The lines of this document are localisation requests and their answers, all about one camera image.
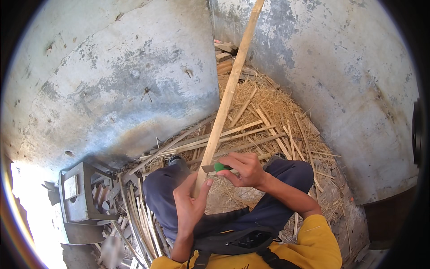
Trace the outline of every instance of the shoe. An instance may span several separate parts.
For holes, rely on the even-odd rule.
[[[275,160],[286,160],[287,156],[285,156],[285,154],[283,154],[282,152],[277,152],[275,154],[272,155],[272,157],[270,157],[269,161],[263,165],[263,170],[266,171],[266,169],[275,161]]]
[[[170,157],[169,166],[174,164],[179,165],[179,167],[181,168],[181,171],[186,173],[187,176],[191,174],[191,171],[187,166],[187,161],[181,155],[173,155],[172,157]]]

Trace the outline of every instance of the dry hay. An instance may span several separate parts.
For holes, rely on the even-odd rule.
[[[298,123],[295,119],[295,113],[300,114],[302,119],[301,122],[304,127],[304,131],[306,133],[305,135],[309,140],[310,150],[315,152],[315,153],[312,153],[312,155],[324,158],[324,159],[314,159],[315,168],[317,171],[324,174],[328,174],[330,176],[332,169],[336,168],[335,160],[332,156],[316,153],[316,152],[331,153],[331,151],[329,150],[327,145],[321,140],[319,135],[311,132],[310,130],[311,127],[309,126],[309,124],[307,124],[307,122],[309,122],[310,120],[304,119],[304,117],[307,117],[305,112],[300,108],[300,106],[297,103],[294,102],[293,99],[291,99],[290,95],[286,91],[281,90],[279,86],[276,83],[274,83],[270,78],[268,78],[266,75],[263,75],[261,73],[258,73],[258,72],[255,72],[255,73],[256,75],[246,77],[245,80],[239,81],[237,85],[237,89],[232,101],[233,110],[230,111],[229,113],[231,118],[235,117],[236,113],[240,110],[243,103],[246,101],[246,99],[250,96],[251,92],[255,88],[257,88],[257,92],[254,98],[251,100],[250,105],[248,106],[250,109],[246,109],[244,111],[243,115],[236,123],[236,126],[241,126],[244,124],[248,124],[248,123],[260,120],[260,118],[257,117],[255,113],[255,106],[259,106],[262,108],[263,111],[266,111],[267,113],[266,117],[268,118],[268,120],[272,124],[275,124],[277,127],[280,127],[280,130],[282,132],[284,132],[284,130],[282,129],[282,126],[285,125],[287,127],[287,123],[289,123],[291,127],[292,136],[295,139],[295,143],[297,145],[299,145],[299,143],[302,144],[301,152],[305,158],[308,158],[305,144],[301,143],[300,141],[301,139],[297,139],[297,138],[302,138],[302,135],[301,135]],[[229,75],[218,76],[220,98],[222,98],[225,85],[228,80],[228,76]],[[209,133],[210,130],[212,129],[214,121],[215,120],[207,124],[205,127],[200,127],[198,130],[194,131],[192,134],[188,135],[184,139],[186,140],[198,135],[202,135],[204,130],[205,130],[204,133]],[[228,128],[229,124],[230,124],[230,120],[227,119],[225,121],[224,127]],[[257,129],[261,127],[254,126],[250,129],[247,129],[246,131],[250,131],[252,129]],[[231,134],[230,136],[243,133],[246,131],[234,133],[234,134]],[[271,134],[269,133],[269,131],[266,130],[266,131],[261,131],[259,133],[252,134],[249,137],[251,137],[252,140],[256,142],[258,140],[261,140],[263,138],[270,137],[270,136]],[[166,145],[167,143],[171,142],[174,138],[175,137],[172,137],[171,139],[165,141],[163,145]],[[248,143],[249,141],[246,136],[229,140],[221,143],[221,145],[217,149],[217,152],[234,148],[239,145],[248,144]],[[258,145],[258,147],[264,153],[275,153],[275,152],[281,151],[275,140]],[[201,148],[201,149],[194,149],[194,150],[182,152],[181,155],[187,161],[189,161],[194,158],[202,157],[203,152],[204,152],[204,148]],[[238,152],[256,152],[258,154],[255,147],[246,148]],[[149,164],[147,164],[145,170],[154,171],[160,167],[163,167],[167,165],[167,160],[169,158],[170,158],[169,155],[155,158]],[[195,170],[197,168],[198,168],[198,165],[191,166],[192,170]],[[258,203],[258,201],[264,194],[253,188],[235,188],[225,178],[220,178],[217,176],[212,176],[212,178],[214,178],[215,181],[212,185],[212,188],[208,196],[208,203],[206,207],[207,214],[228,212],[235,209],[244,208],[246,206],[249,206],[250,209],[252,209],[255,207],[255,205]],[[342,194],[341,194],[340,187],[336,185],[334,180],[332,180],[331,178],[327,178],[326,176],[317,174],[316,178],[319,181],[321,187],[324,188],[324,193],[322,193],[322,195],[320,196],[322,213],[328,221],[336,222],[341,215],[340,208],[342,207]],[[312,187],[310,192],[313,194],[313,197],[316,196],[314,186]],[[299,227],[301,226],[302,222],[303,220],[300,217],[299,225],[298,225]],[[296,242],[296,238],[292,236],[293,228],[294,228],[294,215],[287,222],[284,230],[281,231],[279,235],[283,242],[285,243]]]

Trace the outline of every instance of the backpack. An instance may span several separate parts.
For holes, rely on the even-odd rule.
[[[211,254],[240,255],[256,252],[273,269],[300,269],[297,265],[280,259],[278,255],[270,251],[269,246],[273,241],[276,241],[274,239],[279,240],[279,238],[274,237],[275,234],[272,228],[260,226],[237,232],[217,233],[196,239],[193,249],[199,252],[199,256],[193,268],[205,269]]]

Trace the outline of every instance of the yellow shirt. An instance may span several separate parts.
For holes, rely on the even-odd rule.
[[[269,248],[279,258],[288,260],[302,269],[337,269],[342,266],[342,257],[335,236],[322,215],[312,215],[303,221],[297,235],[297,245],[272,243]],[[198,257],[191,258],[190,267]],[[187,262],[177,263],[167,257],[159,257],[151,269],[186,269]],[[263,258],[254,253],[241,255],[212,254],[206,269],[270,269]]]

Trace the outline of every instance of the person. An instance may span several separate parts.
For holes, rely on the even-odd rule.
[[[224,176],[235,187],[253,187],[265,192],[265,195],[251,212],[244,208],[205,215],[206,198],[213,179],[207,179],[201,185],[199,196],[192,198],[190,192],[197,173],[190,173],[181,156],[173,156],[169,160],[169,166],[148,175],[142,187],[148,207],[163,227],[165,236],[174,242],[170,259],[156,258],[151,265],[152,269],[341,267],[342,257],[336,238],[322,215],[320,206],[307,194],[313,184],[313,171],[308,163],[288,161],[283,153],[276,153],[261,167],[255,153],[234,152],[219,158],[218,162],[237,170],[239,175],[236,176],[230,170],[221,170],[216,173],[217,176]],[[294,212],[303,218],[297,244],[278,244],[270,240],[271,244],[266,248],[269,258],[257,254],[258,251],[240,255],[209,253],[206,263],[196,262],[199,257],[199,252],[194,251],[196,241],[203,244],[207,241],[210,244],[206,240],[208,236],[261,227],[272,229],[273,238],[276,238]],[[251,242],[250,237],[252,236],[248,235],[244,238]],[[282,259],[290,267],[274,266],[274,259]]]

